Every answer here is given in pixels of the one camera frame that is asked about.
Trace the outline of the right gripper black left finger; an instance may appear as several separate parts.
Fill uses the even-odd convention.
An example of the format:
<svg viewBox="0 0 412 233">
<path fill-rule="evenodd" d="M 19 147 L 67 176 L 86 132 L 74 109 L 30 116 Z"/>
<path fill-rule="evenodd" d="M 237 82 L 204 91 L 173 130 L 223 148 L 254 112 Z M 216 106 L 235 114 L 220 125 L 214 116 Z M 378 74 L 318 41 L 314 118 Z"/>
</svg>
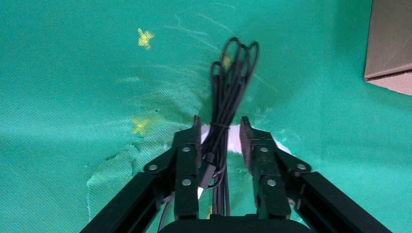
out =
<svg viewBox="0 0 412 233">
<path fill-rule="evenodd" d="M 201 119 L 174 134 L 172 146 L 137 173 L 82 229 L 84 233 L 144 233 L 165 205 L 157 231 L 174 201 L 175 220 L 199 217 L 198 168 L 201 157 Z"/>
</svg>

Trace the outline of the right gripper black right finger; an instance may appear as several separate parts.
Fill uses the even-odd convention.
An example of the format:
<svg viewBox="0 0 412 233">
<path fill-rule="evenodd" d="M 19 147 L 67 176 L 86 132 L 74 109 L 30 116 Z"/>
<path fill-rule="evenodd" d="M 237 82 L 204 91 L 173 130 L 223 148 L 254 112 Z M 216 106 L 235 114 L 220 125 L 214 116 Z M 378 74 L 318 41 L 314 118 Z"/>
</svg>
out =
<svg viewBox="0 0 412 233">
<path fill-rule="evenodd" d="M 240 123 L 241 151 L 253 177 L 260 233 L 386 233 L 377 219 L 311 166 L 282 151 L 269 132 Z"/>
</svg>

